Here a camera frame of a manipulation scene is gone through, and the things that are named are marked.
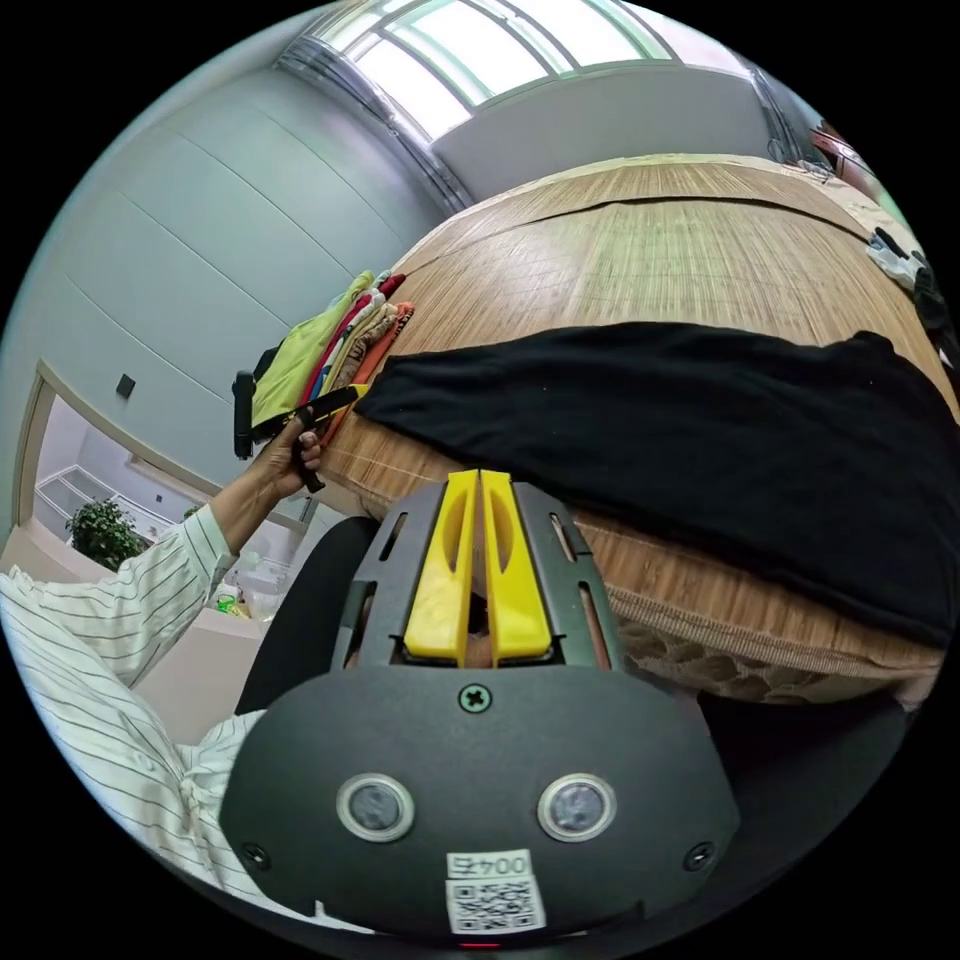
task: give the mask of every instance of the bamboo mat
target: bamboo mat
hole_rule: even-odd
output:
[[[557,184],[461,214],[418,245],[398,296],[416,313],[393,354],[515,339],[540,330],[635,320],[692,321],[828,344],[859,330],[888,337],[956,400],[909,298],[863,251],[863,229],[809,184],[724,165],[633,166],[592,174],[589,191]],[[609,177],[610,183],[601,181]],[[673,198],[644,203],[666,185]],[[693,194],[701,189],[709,199]],[[725,202],[718,190],[742,201]],[[766,205],[771,196],[780,200]],[[618,200],[599,202],[598,197]],[[570,212],[557,212],[564,203]],[[800,212],[807,206],[808,212]],[[524,218],[534,217],[534,222]],[[322,472],[376,513],[458,465],[349,416]],[[615,612],[667,624],[727,654],[846,677],[896,679],[935,670],[939,655],[868,630],[780,587],[597,516],[578,513]]]
[[[434,230],[418,244],[398,269],[412,273],[481,239],[550,217],[615,202],[669,199],[713,199],[775,204],[825,219],[864,240],[869,231],[836,203],[809,185],[780,173],[725,163],[622,164],[593,173],[545,182],[482,209],[467,210]]]

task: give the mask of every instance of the white cloth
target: white cloth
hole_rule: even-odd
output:
[[[236,561],[209,506],[97,584],[0,575],[0,615],[31,700],[80,781],[135,839],[244,900],[264,897],[218,822],[240,744],[261,713],[231,717],[197,746],[171,742],[130,688],[177,642]],[[326,917],[313,922],[358,930]]]

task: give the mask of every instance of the potted plant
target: potted plant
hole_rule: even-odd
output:
[[[148,546],[113,500],[85,503],[67,521],[67,530],[75,550],[114,573]]]

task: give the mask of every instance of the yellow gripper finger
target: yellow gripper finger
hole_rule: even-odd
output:
[[[413,657],[464,665],[477,483],[476,470],[451,473],[447,479],[404,635]]]
[[[544,656],[550,627],[510,476],[480,471],[493,664]]]

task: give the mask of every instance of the yellow clothing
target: yellow clothing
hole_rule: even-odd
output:
[[[365,270],[329,309],[297,324],[280,345],[270,364],[267,382],[257,385],[253,395],[253,426],[297,408],[304,384],[353,301],[373,283],[373,272]]]

